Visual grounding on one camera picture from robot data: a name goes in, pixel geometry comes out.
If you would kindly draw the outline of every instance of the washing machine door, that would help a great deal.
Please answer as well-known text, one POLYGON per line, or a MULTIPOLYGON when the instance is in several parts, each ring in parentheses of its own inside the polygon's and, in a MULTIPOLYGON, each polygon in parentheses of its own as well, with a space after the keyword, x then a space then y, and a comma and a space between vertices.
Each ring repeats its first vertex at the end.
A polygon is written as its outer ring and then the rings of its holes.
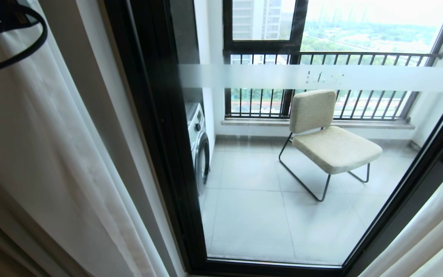
POLYGON ((195 158, 195 174, 198 196, 203 195, 208 172, 210 171, 210 143, 208 135, 202 133, 199 136, 195 158))

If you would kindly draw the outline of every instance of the metal chair leg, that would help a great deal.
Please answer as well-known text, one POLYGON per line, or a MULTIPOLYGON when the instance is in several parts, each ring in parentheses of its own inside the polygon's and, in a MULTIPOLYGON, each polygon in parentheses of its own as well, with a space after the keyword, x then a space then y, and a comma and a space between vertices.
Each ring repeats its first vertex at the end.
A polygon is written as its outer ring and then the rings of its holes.
POLYGON ((351 171, 348 171, 348 173, 350 173, 353 177, 355 177, 356 179, 358 179, 360 182, 362 183, 367 183, 369 181, 369 175, 370 175, 370 163, 367 164, 367 180, 362 180, 360 177, 358 177, 357 175, 353 174, 351 171))
POLYGON ((290 135, 288 136, 288 138, 286 139, 285 145, 283 145, 283 148, 281 149, 280 155, 278 156, 278 159, 280 160, 280 163, 286 168, 286 170, 288 170, 288 172, 290 172, 290 174, 297 179, 297 181, 312 195, 312 197, 315 198, 315 200, 322 202, 324 201, 324 198, 326 197, 326 192, 327 192, 327 187, 329 186, 329 180, 331 179, 331 175, 327 175, 327 181, 326 181, 326 186, 324 187, 324 193, 322 194, 322 198, 319 199, 317 196, 315 196, 315 194, 304 184, 304 182, 302 182, 302 180, 299 179, 299 177, 297 177, 297 175, 295 175, 295 173, 293 173, 286 165, 285 163, 281 160, 281 154, 283 154, 283 150, 285 149, 286 145, 288 144, 288 142, 290 142, 291 140, 291 136, 293 133, 290 133, 290 135))

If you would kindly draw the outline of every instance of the glass door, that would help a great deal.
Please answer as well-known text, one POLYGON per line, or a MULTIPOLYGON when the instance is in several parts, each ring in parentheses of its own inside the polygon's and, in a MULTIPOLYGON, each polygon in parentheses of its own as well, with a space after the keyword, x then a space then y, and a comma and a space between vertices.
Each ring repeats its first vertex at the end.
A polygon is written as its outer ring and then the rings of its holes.
POLYGON ((441 183, 443 2, 401 6, 106 3, 189 273, 358 275, 441 183))

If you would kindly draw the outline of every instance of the black cable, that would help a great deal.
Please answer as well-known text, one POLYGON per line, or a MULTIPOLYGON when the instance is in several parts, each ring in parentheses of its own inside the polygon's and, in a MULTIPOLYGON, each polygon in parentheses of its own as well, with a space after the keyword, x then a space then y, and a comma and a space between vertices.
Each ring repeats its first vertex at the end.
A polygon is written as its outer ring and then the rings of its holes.
POLYGON ((2 13, 24 13, 28 14, 29 16, 37 19, 39 23, 42 25, 42 34, 40 37, 27 49, 24 51, 12 56, 11 58, 0 62, 0 69, 8 67, 14 63, 17 63, 24 58, 27 58, 31 54, 35 53, 42 45, 44 45, 45 40, 47 39, 47 25, 45 23, 44 18, 36 11, 32 10, 29 7, 21 6, 21 5, 7 5, 7 6, 0 6, 0 14, 2 13))

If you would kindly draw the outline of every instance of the frosted glass strip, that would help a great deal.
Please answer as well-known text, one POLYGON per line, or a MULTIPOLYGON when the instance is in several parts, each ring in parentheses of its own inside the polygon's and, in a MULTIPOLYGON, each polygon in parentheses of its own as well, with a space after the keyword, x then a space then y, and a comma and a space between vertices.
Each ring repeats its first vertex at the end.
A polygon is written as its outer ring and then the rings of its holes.
POLYGON ((383 65, 179 65, 186 88, 443 92, 443 68, 383 65))

